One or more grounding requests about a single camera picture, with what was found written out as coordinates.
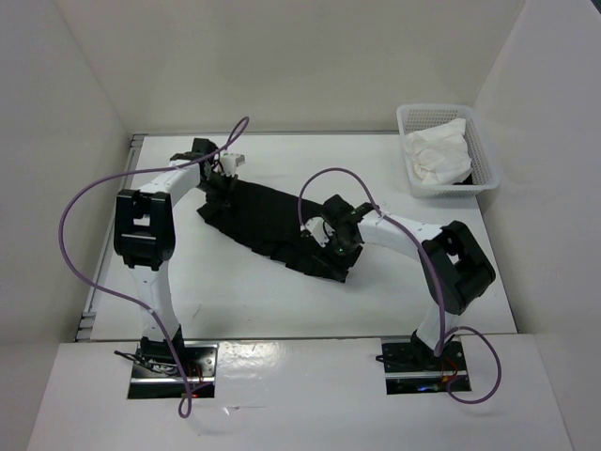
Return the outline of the black skirt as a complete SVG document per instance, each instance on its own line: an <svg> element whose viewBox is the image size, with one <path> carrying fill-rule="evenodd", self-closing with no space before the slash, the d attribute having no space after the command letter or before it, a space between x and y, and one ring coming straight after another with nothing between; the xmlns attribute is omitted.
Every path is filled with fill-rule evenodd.
<svg viewBox="0 0 601 451"><path fill-rule="evenodd" d="M197 212L205 223L256 254L308 276L345 282L355 263L337 263L311 237L301 235L298 198L238 179L228 209L205 203Z"/></svg>

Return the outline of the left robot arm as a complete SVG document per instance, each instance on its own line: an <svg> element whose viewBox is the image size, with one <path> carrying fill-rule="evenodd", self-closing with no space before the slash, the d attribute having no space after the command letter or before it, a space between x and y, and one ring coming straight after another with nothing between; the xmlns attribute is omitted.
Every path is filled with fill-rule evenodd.
<svg viewBox="0 0 601 451"><path fill-rule="evenodd" d="M149 315L136 358L165 375L178 374L187 363L168 270L176 248L174 206L193 189L227 194L243 164L243 155L220 152L208 139L196 138L191 151L173 155L152 181L117 194L114 248L130 271L141 310Z"/></svg>

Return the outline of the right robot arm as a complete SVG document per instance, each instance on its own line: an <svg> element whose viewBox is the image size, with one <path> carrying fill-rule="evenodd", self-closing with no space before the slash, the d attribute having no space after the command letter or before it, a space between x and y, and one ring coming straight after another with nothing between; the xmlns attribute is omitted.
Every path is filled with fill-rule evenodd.
<svg viewBox="0 0 601 451"><path fill-rule="evenodd" d="M431 369L443 359L461 316L496 280L484 250L459 221L431 225L388 213L369 202L353 207L335 195L306 227L320 247L340 257L350 256L363 245L377 245L419 262L433 299L411 338L412 361L422 369Z"/></svg>

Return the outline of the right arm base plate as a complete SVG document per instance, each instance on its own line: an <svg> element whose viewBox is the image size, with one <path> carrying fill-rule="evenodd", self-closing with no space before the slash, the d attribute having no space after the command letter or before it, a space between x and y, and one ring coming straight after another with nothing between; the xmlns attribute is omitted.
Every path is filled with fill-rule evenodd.
<svg viewBox="0 0 601 451"><path fill-rule="evenodd" d="M407 337L383 340L375 360L382 364L388 395L444 393L449 383L454 391L471 391L463 347L456 339L440 357Z"/></svg>

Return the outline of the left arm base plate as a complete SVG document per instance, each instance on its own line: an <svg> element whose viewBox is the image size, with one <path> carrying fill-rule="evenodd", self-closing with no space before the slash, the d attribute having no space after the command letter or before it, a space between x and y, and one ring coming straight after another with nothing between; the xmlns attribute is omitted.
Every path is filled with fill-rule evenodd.
<svg viewBox="0 0 601 451"><path fill-rule="evenodd" d="M217 366L216 344L192 345L182 349L180 361L193 398L213 398ZM186 396L183 379L173 356L167 350L158 356L126 353L132 362L128 399L179 399Z"/></svg>

